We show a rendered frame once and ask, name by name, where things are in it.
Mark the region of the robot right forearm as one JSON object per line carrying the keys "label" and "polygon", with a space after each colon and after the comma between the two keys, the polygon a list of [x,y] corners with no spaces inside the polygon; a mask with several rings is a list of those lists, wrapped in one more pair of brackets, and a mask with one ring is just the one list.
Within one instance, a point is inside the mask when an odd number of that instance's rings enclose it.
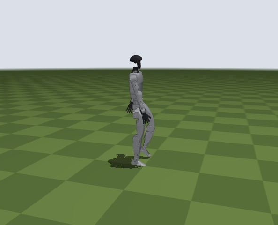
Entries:
{"label": "robot right forearm", "polygon": [[142,113],[145,113],[145,107],[144,107],[144,103],[143,103],[143,98],[142,98],[142,93],[137,93],[137,102],[139,105],[139,109],[142,111]]}

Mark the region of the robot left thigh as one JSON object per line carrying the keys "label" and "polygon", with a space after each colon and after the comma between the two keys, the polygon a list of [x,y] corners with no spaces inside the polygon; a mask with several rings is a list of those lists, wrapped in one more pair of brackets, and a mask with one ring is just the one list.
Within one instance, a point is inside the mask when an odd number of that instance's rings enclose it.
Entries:
{"label": "robot left thigh", "polygon": [[145,107],[146,114],[148,114],[151,117],[151,118],[149,118],[150,122],[147,125],[146,129],[147,129],[147,131],[152,132],[154,130],[154,118],[153,118],[153,115],[152,115],[151,110],[149,109],[149,107],[145,103],[143,105]]}

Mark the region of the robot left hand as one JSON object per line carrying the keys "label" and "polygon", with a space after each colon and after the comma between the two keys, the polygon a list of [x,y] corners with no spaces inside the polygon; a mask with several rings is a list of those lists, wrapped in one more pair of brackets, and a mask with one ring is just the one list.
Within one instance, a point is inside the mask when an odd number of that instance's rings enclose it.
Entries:
{"label": "robot left hand", "polygon": [[[130,100],[130,103],[129,103],[129,105],[128,105],[126,111],[127,111],[127,110],[129,111],[129,109],[130,109],[130,111],[133,110],[132,104],[133,104],[133,102],[131,102],[131,100]],[[129,109],[128,109],[128,108],[129,108]],[[128,111],[127,111],[127,112],[128,112]],[[129,113],[130,113],[130,111],[129,111]],[[132,113],[132,111],[131,111],[131,113]]]}

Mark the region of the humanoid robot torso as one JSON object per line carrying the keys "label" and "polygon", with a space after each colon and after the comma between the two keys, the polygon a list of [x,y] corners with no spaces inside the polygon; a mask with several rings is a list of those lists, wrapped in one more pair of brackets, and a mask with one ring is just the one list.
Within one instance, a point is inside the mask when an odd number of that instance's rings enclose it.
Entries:
{"label": "humanoid robot torso", "polygon": [[[138,71],[139,71],[139,70],[138,70]],[[139,91],[142,92],[142,87],[143,87],[143,75],[142,75],[142,72],[141,72],[141,71],[139,71],[139,73],[137,73],[137,71],[134,71],[133,73],[130,72],[129,78],[130,78],[131,75],[136,75],[136,76],[137,76]],[[130,79],[129,79],[129,89],[130,89],[130,96],[131,96],[132,98],[134,98],[134,99],[133,99],[132,108],[133,108],[133,111],[135,111],[135,108],[139,108],[139,105],[138,105],[137,97],[135,96],[135,93],[134,93],[132,84],[131,84],[131,82],[130,82]],[[140,109],[139,109],[139,110],[140,110]]]}

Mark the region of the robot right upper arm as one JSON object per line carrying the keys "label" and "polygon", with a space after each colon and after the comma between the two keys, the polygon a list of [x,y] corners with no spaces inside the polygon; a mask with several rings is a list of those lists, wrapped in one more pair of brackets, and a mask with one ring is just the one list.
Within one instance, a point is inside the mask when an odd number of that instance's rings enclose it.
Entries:
{"label": "robot right upper arm", "polygon": [[132,84],[135,96],[137,96],[137,93],[139,93],[139,92],[142,93],[141,91],[139,91],[137,76],[136,75],[131,75],[129,79],[130,79],[130,82]]}

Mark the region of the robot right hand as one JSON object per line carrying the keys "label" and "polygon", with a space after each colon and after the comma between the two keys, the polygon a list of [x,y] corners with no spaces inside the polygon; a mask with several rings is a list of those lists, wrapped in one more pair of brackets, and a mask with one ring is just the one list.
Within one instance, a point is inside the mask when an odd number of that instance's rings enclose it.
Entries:
{"label": "robot right hand", "polygon": [[[149,118],[151,118],[148,114],[146,114],[146,112],[145,113],[142,113],[142,111],[140,110],[140,112],[141,112],[141,114],[143,115],[142,116],[142,119],[143,119],[143,124],[145,123],[148,123],[148,122],[150,122],[150,120],[149,120]],[[145,122],[144,122],[145,121]],[[147,122],[146,122],[147,121]]]}

